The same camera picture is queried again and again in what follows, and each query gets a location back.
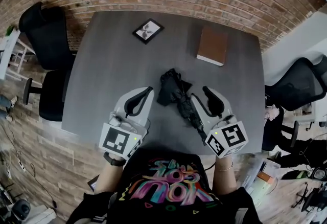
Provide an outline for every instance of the chair backrest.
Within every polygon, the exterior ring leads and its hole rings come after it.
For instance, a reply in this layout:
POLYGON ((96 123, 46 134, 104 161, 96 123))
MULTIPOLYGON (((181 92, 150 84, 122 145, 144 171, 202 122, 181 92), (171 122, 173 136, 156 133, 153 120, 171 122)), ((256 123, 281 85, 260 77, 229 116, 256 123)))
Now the chair backrest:
POLYGON ((46 70, 71 69, 74 56, 67 42, 66 18, 61 7, 41 9, 38 2, 27 9, 19 20, 39 63, 46 70))
POLYGON ((288 111, 322 99, 326 95, 324 83, 316 76, 312 63, 300 58, 273 86, 265 86, 269 99, 288 111))
POLYGON ((325 55, 322 56, 320 63, 313 66, 313 70, 323 81, 324 90, 327 92, 327 57, 325 55))

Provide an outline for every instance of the tabletop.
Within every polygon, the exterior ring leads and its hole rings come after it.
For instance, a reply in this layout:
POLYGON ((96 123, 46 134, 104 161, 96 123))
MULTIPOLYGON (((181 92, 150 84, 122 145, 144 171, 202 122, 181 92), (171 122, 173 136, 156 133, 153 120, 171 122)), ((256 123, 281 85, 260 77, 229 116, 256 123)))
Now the tabletop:
POLYGON ((155 90, 151 127, 143 145, 212 154, 196 129, 179 115, 176 104, 163 107, 156 102, 160 76, 171 68, 193 84, 188 93, 195 93, 204 103, 203 86, 214 88, 229 100, 249 137, 240 153, 261 150, 265 92, 258 38, 209 21, 164 13, 108 11, 93 15, 69 80, 62 129, 79 135, 81 141, 98 143, 103 123, 108 122, 119 97, 151 86, 155 90), (144 44, 132 32, 149 18, 164 30, 144 44), (222 67, 196 58, 204 26, 228 34, 222 67))

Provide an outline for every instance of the wristwatch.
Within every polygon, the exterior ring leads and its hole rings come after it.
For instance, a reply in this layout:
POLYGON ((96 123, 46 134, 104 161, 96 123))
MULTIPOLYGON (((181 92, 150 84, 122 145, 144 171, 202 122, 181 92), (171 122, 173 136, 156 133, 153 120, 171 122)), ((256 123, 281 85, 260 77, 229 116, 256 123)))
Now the wristwatch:
POLYGON ((112 159, 109 156, 109 153, 107 153, 107 152, 104 153, 103 157, 106 159, 107 162, 109 162, 113 166, 122 167, 126 163, 126 160, 119 161, 119 160, 112 159))

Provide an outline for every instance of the person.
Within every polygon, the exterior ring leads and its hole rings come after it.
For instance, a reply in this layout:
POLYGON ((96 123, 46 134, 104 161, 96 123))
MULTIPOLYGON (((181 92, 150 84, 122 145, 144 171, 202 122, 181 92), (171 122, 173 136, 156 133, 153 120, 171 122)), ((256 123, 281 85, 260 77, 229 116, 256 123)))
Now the person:
POLYGON ((293 168, 302 164, 316 168, 322 166, 327 160, 326 140, 296 140, 294 147, 291 148, 291 140, 280 134, 277 144, 279 148, 290 153, 289 155, 281 156, 282 153, 278 152, 273 159, 282 168, 293 168))
POLYGON ((237 189, 231 156, 216 158, 209 188, 200 157, 140 147, 128 160, 105 153, 95 194, 84 194, 67 224, 187 220, 261 223, 251 196, 237 189))
POLYGON ((4 95, 0 94, 0 106, 6 108, 6 110, 0 109, 0 118, 12 122, 12 116, 9 115, 9 110, 15 106, 17 99, 18 99, 17 96, 15 96, 11 100, 9 100, 4 95))

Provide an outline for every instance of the picture frame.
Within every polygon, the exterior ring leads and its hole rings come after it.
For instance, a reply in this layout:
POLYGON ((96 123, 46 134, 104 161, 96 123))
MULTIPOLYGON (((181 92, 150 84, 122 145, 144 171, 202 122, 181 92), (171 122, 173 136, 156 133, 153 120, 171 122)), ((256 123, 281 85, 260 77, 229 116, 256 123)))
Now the picture frame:
POLYGON ((164 26, 150 18, 135 29, 132 34, 146 45, 164 29, 164 26))

